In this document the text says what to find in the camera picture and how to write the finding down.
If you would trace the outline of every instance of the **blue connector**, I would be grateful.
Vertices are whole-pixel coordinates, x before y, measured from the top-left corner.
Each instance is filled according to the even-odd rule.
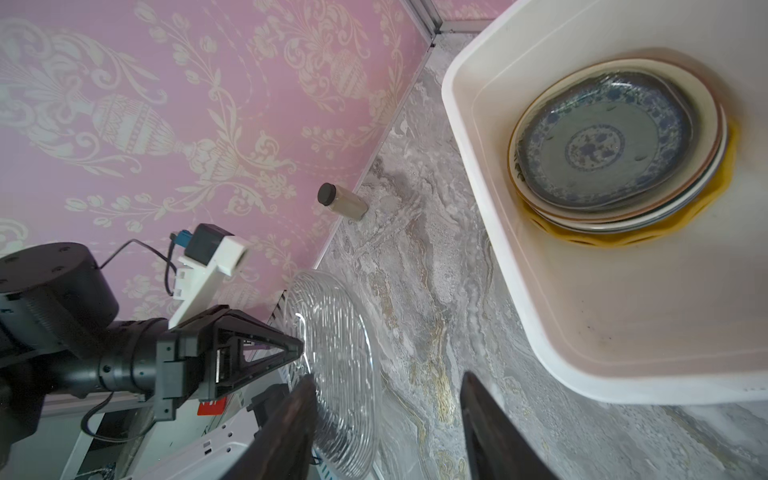
[[[192,233],[189,230],[182,230],[176,235],[174,243],[179,247],[187,248],[187,245],[190,244],[190,240],[192,240]]]

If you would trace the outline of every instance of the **pink wallpaper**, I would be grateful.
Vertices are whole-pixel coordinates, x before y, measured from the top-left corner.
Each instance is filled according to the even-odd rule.
[[[219,303],[263,314],[336,219],[427,43],[399,0],[11,0],[0,7],[0,255],[51,241],[105,259],[216,223],[255,252]],[[120,319],[169,316],[163,264],[105,274]]]
[[[493,20],[515,0],[432,0],[443,21]]]

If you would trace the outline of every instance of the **clear textured glass plate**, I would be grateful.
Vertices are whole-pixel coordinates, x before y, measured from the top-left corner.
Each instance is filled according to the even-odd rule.
[[[304,342],[301,358],[287,366],[289,387],[315,376],[315,449],[339,477],[365,478],[379,405],[378,344],[365,309],[333,275],[301,271],[288,289],[283,331]]]

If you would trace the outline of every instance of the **small bottle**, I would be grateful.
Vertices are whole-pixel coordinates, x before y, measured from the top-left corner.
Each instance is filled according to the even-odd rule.
[[[354,220],[360,220],[368,211],[368,205],[360,197],[334,184],[323,184],[317,191],[317,201],[331,211]]]

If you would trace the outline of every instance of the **white plastic mount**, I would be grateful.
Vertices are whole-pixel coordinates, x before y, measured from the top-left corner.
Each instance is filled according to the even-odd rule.
[[[122,480],[215,480],[227,472],[253,441],[259,424],[246,408],[144,472]]]
[[[207,265],[189,257],[179,257],[185,268],[176,272],[174,300],[183,302],[168,321],[168,328],[172,329],[207,309],[224,279],[243,266],[249,249],[250,243],[229,235],[221,240]]]

